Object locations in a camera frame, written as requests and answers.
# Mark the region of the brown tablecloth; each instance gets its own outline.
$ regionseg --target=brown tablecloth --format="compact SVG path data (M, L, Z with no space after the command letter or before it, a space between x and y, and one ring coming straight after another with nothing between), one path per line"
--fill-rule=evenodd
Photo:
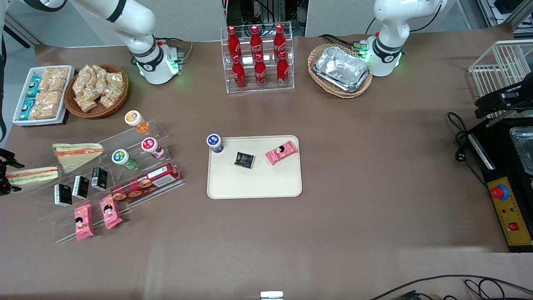
M14 127L7 149L20 162L52 164L52 142L102 140L127 129L124 113L138 109L170 135L166 142L186 184L143 204L112 234L62 246L54 244L51 226L37 220L32 201L2 197L0 295L258 299L262 290L283 290L288 300L366 299L445 273L531 287L533 255L506 253L487 191L454 160L456 130L445 121L454 111L475 124L475 87L466 68L493 42L509 39L509 26L413 34L400 66L352 100L325 93L309 77L307 55L320 38L295 40L294 90L232 95L216 42L196 43L183 75L161 86L130 65L126 47L38 47L43 66L123 68L131 94L105 120L71 116L61 127ZM302 194L208 198L205 138L212 132L297 136ZM467 296L460 279L415 288Z

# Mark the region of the white plastic tray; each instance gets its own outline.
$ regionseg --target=white plastic tray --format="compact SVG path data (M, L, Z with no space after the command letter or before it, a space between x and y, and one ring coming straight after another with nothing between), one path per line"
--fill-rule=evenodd
M291 140L298 152L271 165L265 153ZM296 197L302 192L300 143L295 136L222 138L224 151L209 149L207 195L211 199ZM237 152L254 155L251 169L234 165Z
M20 111L22 110L22 105L24 104L24 100L26 99L26 93L28 92L28 86L30 85L31 78L33 76L39 75L43 76L44 69L48 67L67 67L69 69L67 80L65 81L65 86L63 87L63 92L61 94L61 102L59 102L58 112L55 114L55 118L52 119L44 119L44 120L26 120L21 121L20 120ZM67 89L67 85L74 77L74 67L73 66L67 66L67 65L61 65L61 66L47 66L47 67L35 67L31 68L28 72L28 76L26 77L26 81L24 82L24 86L22 87L22 91L20 92L20 98L19 103L17 104L17 108L15 109L15 114L13 115L13 124L16 124L18 126L37 126L37 125L50 125L50 124L59 124L63 122L63 118L65 116L66 108L64 105L64 95L65 90Z

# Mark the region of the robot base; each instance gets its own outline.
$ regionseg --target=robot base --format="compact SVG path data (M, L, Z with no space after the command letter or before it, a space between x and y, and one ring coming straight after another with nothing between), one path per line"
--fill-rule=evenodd
M370 70L372 70L372 75L377 77L384 77L388 74L392 73L394 68L396 67L398 60L400 59L401 55L396 56L394 58L393 56L390 56L390 61L383 62L381 57L379 57L373 50L372 43L376 39L375 36L371 36L367 40L368 45L368 63L370 64Z
M156 66L155 70L148 72L139 67L141 75L151 84L164 84L172 77L181 74L177 49L166 44L163 44L161 49L163 50L163 60Z

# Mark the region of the yellow control panel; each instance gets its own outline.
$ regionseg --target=yellow control panel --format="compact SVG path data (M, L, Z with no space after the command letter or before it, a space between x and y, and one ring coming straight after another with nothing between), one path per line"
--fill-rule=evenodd
M531 245L531 236L516 205L507 177L487 183L490 196L509 246Z

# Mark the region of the red-capped bottle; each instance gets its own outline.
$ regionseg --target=red-capped bottle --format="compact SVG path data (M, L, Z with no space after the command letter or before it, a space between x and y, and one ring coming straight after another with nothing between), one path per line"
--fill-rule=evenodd
M263 60L258 61L255 63L255 83L257 84L257 87L259 89L264 89L267 87L267 66L265 66L265 63Z
M259 27L257 25L252 25L250 48L252 49L254 62L263 61L263 41L261 40L261 36L259 36Z
M240 41L235 35L235 27L233 25L228 26L228 50L230 51L231 59L237 57L238 60L242 57L240 52Z
M240 64L240 60L238 57L233 57L233 67L231 67L231 70L233 71L233 79L235 79L235 84L237 85L238 90L243 90L246 88L246 77L244 76L244 68Z
M287 86L289 82L289 63L287 62L287 52L279 53L278 60L278 85Z
M283 34L283 24L276 25L276 36L274 37L274 59L279 59L279 53L285 52L285 35Z

